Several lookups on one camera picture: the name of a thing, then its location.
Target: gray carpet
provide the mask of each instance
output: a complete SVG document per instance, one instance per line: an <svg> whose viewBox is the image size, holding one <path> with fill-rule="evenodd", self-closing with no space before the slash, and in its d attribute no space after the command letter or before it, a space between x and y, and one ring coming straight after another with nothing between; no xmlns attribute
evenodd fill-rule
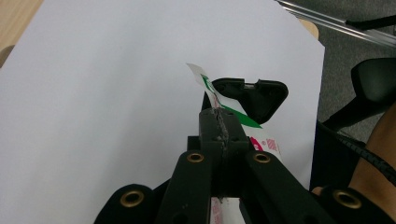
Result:
<svg viewBox="0 0 396 224"><path fill-rule="evenodd" d="M396 15L394 0L288 0L317 12L350 21L366 21ZM353 66L372 58L396 57L396 49L345 35L326 27L318 26L319 41L326 47L322 84L318 105L318 120L324 121L355 97L350 70ZM392 34L393 27L380 31ZM345 128L343 132L366 142L371 130L381 115L377 115Z"/></svg>

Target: screw hole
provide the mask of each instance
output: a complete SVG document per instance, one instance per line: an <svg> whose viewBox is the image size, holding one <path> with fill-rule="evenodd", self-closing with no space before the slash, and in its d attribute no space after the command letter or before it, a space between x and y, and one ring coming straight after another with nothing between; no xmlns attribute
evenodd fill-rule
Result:
<svg viewBox="0 0 396 224"><path fill-rule="evenodd" d="M199 153L191 153L188 157L187 160L190 162L201 162L204 160L204 156L199 154Z"/></svg>
<svg viewBox="0 0 396 224"><path fill-rule="evenodd" d="M143 202L145 195L140 190L131 190L121 196L120 203L124 207L135 207Z"/></svg>
<svg viewBox="0 0 396 224"><path fill-rule="evenodd" d="M332 193L332 196L338 203L340 203L341 205L343 205L345 207L352 208L352 209L361 208L361 200L358 197L356 197L355 195L353 195L347 191L338 189Z"/></svg>
<svg viewBox="0 0 396 224"><path fill-rule="evenodd" d="M254 155L253 159L257 162L261 162L261 163L267 163L269 162L271 159L265 155L265 154L256 154Z"/></svg>

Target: pink label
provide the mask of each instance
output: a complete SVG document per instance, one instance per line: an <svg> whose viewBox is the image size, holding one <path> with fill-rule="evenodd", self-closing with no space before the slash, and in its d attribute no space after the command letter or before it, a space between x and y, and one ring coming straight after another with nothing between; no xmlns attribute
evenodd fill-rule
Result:
<svg viewBox="0 0 396 224"><path fill-rule="evenodd" d="M220 200L212 198L212 211L210 213L210 224L222 224Z"/></svg>
<svg viewBox="0 0 396 224"><path fill-rule="evenodd" d="M274 139L267 138L267 146L269 149L277 151L276 142Z"/></svg>
<svg viewBox="0 0 396 224"><path fill-rule="evenodd" d="M263 151L262 146L260 146L260 143L254 137L250 137L250 142L253 144L254 149L258 151Z"/></svg>

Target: white surface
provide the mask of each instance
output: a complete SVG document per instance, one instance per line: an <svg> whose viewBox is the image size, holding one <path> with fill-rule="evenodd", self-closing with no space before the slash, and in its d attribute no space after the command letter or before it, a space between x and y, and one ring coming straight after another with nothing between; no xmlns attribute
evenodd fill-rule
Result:
<svg viewBox="0 0 396 224"><path fill-rule="evenodd" d="M0 223L93 223L171 176L211 78L283 81L265 125L308 184L324 48L274 1L45 1L0 73Z"/></svg>

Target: metal rod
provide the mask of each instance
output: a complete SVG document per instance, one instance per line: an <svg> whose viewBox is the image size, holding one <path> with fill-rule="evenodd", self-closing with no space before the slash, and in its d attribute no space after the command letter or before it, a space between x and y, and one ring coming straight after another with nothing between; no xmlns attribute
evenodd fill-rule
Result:
<svg viewBox="0 0 396 224"><path fill-rule="evenodd" d="M353 26L347 25L346 20L337 19L316 11L300 7L293 3L288 3L281 0L276 0L283 8L297 18L312 21L317 25L322 25L333 30L342 32L347 35L352 35L357 38L370 41L377 45L396 48L396 36L389 35L377 30L362 31Z"/></svg>
<svg viewBox="0 0 396 224"><path fill-rule="evenodd" d="M372 30L376 28L396 25L396 15L370 21L346 21L346 24L361 30Z"/></svg>

